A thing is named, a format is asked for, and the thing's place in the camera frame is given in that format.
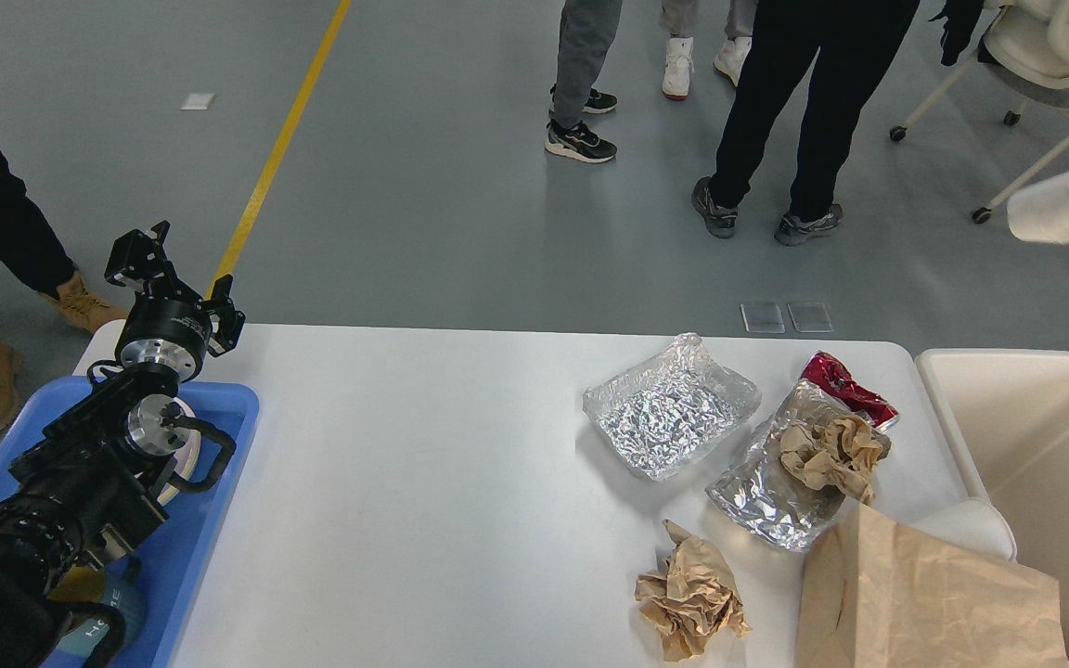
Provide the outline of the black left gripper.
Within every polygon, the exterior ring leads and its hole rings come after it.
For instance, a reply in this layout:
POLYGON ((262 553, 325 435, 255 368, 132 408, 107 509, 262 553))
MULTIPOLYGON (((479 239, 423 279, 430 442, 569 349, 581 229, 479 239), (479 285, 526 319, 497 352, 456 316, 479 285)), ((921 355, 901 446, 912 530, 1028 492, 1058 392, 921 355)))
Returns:
POLYGON ((164 250, 170 229, 164 220, 148 231, 123 234, 111 247, 103 277, 135 292, 117 343, 119 363, 153 361, 172 368, 187 383, 202 371, 205 355, 219 358, 238 346, 246 315, 230 296, 230 274, 213 282, 208 300, 184 301, 184 284, 164 250))

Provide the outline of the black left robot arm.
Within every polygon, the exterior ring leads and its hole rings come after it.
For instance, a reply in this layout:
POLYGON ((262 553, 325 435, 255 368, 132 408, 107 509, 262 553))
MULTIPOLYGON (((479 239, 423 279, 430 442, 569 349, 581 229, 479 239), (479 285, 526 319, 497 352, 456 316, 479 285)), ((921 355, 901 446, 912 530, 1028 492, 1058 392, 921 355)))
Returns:
POLYGON ((179 279, 164 250, 171 226, 123 234, 106 279, 131 288, 114 359, 89 371, 88 397, 43 430, 12 461, 18 490, 0 500, 0 667, 38 667, 59 642, 94 619, 105 635, 86 657, 106 667, 122 651, 127 622, 107 603, 59 601, 72 568, 106 568, 131 557, 169 519, 158 499, 211 491, 238 446, 233 436, 175 402, 205 355, 238 345, 245 314, 224 275, 200 296, 179 279))

